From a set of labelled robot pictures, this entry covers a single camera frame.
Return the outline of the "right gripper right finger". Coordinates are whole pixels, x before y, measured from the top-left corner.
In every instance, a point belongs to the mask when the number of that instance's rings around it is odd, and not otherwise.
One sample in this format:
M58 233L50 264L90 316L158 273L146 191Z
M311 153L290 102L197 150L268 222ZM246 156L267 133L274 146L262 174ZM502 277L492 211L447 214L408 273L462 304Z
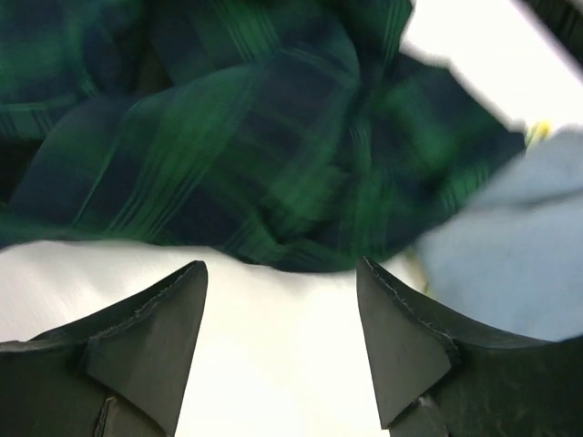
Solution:
M381 427L393 436L582 433L582 340L524 337L472 320L380 265L356 270Z

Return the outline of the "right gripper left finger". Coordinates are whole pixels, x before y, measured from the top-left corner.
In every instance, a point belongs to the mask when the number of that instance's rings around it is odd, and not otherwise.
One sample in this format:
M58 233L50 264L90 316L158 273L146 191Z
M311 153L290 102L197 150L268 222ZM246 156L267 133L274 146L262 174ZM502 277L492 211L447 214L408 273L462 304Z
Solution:
M174 435L207 287L194 261L85 318L2 343L2 435Z

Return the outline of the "light blue denim skirt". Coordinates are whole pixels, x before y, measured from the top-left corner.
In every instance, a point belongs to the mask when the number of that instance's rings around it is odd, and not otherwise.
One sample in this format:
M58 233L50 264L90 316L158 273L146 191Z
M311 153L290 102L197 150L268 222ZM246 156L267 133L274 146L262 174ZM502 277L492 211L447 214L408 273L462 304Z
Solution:
M447 307L541 340L581 335L581 129L512 160L415 249L430 296Z

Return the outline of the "lemon print skirt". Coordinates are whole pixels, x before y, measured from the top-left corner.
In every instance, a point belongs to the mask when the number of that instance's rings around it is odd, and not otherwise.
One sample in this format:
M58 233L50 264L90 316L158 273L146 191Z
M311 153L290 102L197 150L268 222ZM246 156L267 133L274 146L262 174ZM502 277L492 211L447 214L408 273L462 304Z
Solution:
M546 120L536 122L525 131L526 148L533 147L538 142L548 138L553 132L552 123Z

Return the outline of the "dark green skirt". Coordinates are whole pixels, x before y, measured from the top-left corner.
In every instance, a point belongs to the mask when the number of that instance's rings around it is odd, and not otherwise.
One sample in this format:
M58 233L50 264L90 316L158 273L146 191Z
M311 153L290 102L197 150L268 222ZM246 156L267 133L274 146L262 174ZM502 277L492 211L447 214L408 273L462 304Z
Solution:
M1 244L391 258L523 151L400 50L408 1L4 1Z

